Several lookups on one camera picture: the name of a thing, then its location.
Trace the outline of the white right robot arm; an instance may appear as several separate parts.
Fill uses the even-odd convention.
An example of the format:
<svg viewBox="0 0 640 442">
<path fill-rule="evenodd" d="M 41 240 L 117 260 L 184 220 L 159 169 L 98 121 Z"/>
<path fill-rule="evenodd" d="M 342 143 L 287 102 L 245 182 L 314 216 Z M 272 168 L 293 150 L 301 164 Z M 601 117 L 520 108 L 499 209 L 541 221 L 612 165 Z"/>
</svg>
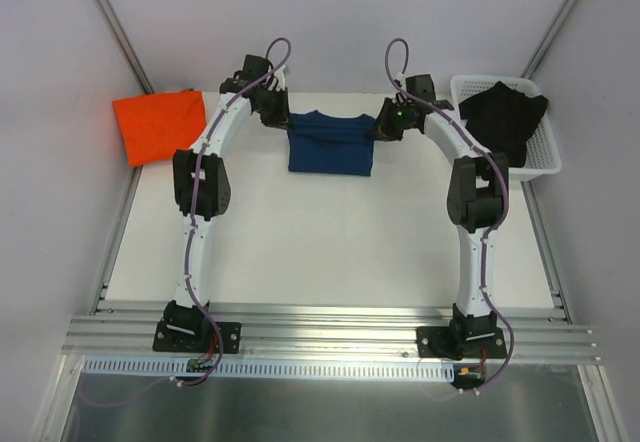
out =
<svg viewBox="0 0 640 442">
<path fill-rule="evenodd" d="M 460 243 L 460 282 L 446 327 L 425 329 L 418 343 L 429 353 L 451 360 L 482 357 L 501 336 L 492 300 L 492 262 L 497 229 L 509 209 L 508 161 L 482 146 L 439 100 L 430 75 L 391 79 L 396 94 L 383 101 L 368 136 L 400 141 L 419 130 L 451 163 L 446 209 Z"/>
</svg>

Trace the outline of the blue t shirt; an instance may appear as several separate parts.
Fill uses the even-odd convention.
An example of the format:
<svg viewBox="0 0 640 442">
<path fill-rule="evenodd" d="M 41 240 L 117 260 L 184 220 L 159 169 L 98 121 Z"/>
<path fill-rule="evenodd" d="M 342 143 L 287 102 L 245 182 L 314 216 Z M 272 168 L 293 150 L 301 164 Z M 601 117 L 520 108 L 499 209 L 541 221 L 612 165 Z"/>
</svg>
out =
<svg viewBox="0 0 640 442">
<path fill-rule="evenodd" d="M 375 119 L 367 114 L 333 117 L 320 111 L 292 114 L 288 170 L 294 173 L 369 177 L 374 140 L 367 136 Z"/>
</svg>

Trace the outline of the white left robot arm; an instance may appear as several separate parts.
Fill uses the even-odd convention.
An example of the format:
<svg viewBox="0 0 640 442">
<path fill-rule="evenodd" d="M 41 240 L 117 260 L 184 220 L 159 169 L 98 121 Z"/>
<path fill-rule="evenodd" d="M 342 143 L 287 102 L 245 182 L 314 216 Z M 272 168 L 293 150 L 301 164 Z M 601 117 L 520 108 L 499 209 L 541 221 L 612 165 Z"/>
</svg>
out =
<svg viewBox="0 0 640 442">
<path fill-rule="evenodd" d="M 255 113 L 268 126 L 290 126 L 283 63 L 247 55 L 241 70 L 219 88 L 215 111 L 188 149 L 172 158 L 174 199 L 183 216 L 184 255 L 173 299 L 156 328 L 156 352 L 204 351 L 220 338 L 208 315 L 214 227 L 231 202 L 223 154 L 240 126 Z"/>
</svg>

